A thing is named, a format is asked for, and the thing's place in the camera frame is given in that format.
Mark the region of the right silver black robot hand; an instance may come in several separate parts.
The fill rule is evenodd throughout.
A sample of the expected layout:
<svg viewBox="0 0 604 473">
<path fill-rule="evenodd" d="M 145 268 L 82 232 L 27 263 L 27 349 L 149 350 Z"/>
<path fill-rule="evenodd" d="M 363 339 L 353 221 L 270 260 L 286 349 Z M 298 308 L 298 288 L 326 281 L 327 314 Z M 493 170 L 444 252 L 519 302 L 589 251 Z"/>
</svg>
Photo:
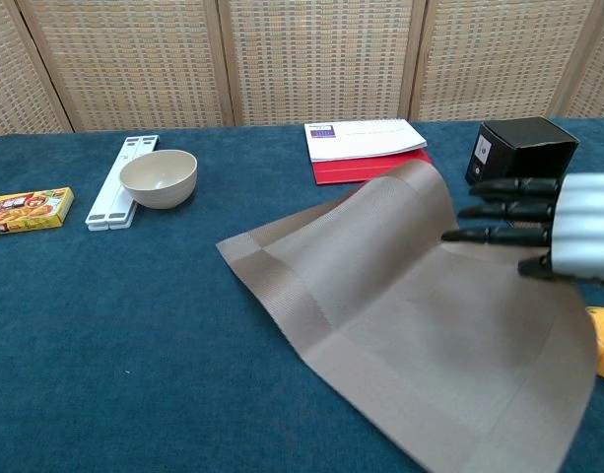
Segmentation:
<svg viewBox="0 0 604 473">
<path fill-rule="evenodd" d="M 484 203 L 460 210 L 459 218 L 534 226 L 452 230 L 443 241 L 544 247 L 546 253 L 518 262 L 519 275 L 604 286 L 604 172 L 497 178 L 472 185 L 470 194 Z"/>
</svg>

